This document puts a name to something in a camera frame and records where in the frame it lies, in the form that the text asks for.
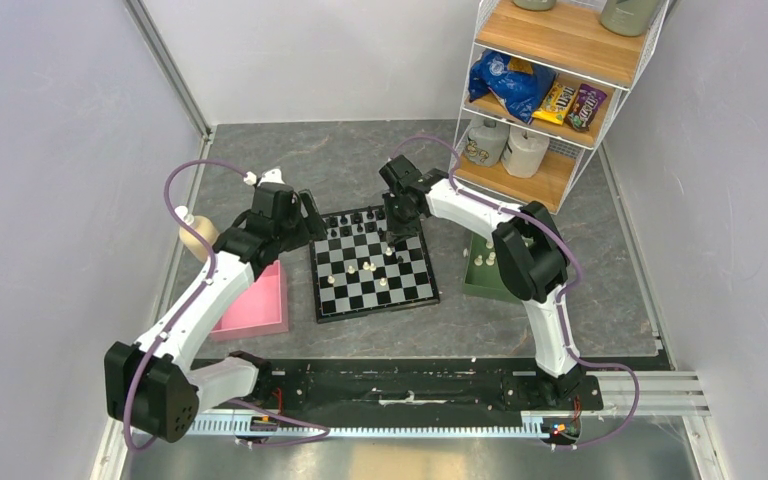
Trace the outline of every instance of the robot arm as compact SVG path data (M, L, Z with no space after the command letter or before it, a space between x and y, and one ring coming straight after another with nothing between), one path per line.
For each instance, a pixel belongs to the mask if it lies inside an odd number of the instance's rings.
M280 253L325 238L325 224L310 193L294 192L284 184L280 170L266 172L255 186L252 208L217 239L212 278L208 278L208 263L169 312L133 345L116 342L107 351L108 414L123 419L137 366L158 337L162 343L139 380L131 414L133 426L174 442L187 432L198 412L251 394L266 362L235 352L219 363L191 370L195 355L231 303ZM198 288L203 290L170 330L172 317Z
M583 372L564 344L557 310L560 306L564 309L564 318L569 318L565 299L558 298L558 292L567 280L568 260L539 229L501 211L502 207L519 210L558 233L546 208L537 202L525 207L500 203L470 190L472 195L500 205L491 208L456 192L446 181L448 174L445 172L435 169L423 175L404 156L388 162L379 173L390 187L384 194L388 242L398 243L415 235L423 215L453 221L493 241L502 281L522 300L528 314L537 347L538 375L545 378L549 400L571 391ZM569 347L578 355L572 341Z

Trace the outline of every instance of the light purple wall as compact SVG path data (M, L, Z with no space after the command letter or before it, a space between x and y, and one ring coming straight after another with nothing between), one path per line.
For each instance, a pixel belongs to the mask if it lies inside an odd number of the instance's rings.
M198 138L122 2L0 2L0 479L86 478ZM177 195L183 191L183 182Z
M768 2L683 1L608 144L669 345L768 478Z
M144 0L211 123L456 118L479 0Z

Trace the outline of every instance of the yellow snack package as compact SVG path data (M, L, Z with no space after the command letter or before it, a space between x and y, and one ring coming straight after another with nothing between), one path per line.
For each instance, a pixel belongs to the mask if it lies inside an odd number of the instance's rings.
M564 117L572 108L572 102L575 100L577 91L577 88L555 82L552 89L549 90L549 94L543 99L543 104L531 116L556 125L563 125Z

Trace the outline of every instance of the black and white checkered board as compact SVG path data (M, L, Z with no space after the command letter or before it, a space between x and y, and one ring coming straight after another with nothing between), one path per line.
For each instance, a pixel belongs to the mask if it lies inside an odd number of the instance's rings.
M421 232L393 247L388 256L387 244L378 233L387 228L383 207L347 210L322 219L328 240L310 244L317 323L440 302ZM364 270L364 262L375 264L375 271ZM355 269L352 274L350 265ZM328 283L329 275L334 277L333 285ZM384 277L387 284L382 286Z

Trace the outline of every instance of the gray speckled surface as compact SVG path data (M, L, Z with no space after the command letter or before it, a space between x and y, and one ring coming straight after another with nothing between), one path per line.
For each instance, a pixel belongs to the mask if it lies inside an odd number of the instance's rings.
M211 158L229 160L258 174L282 167L284 180L309 189L322 213L380 203L384 183L378 169L402 139L430 133L451 141L455 122L322 122L223 125ZM415 143L404 152L421 170L445 168L439 146ZM207 168L196 213L227 227L251 202L239 176ZM654 355L655 343L629 260L617 214L599 162L593 162L555 218L582 261L587 281L573 291L568 308L576 343L585 355ZM441 303L319 325L314 321L307 249L283 254L288 276L290 332L213 342L200 357L233 350L286 357L532 356L523 307L461 293L468 232L450 222L423 222L441 292ZM185 252L175 295L194 278L199 265Z

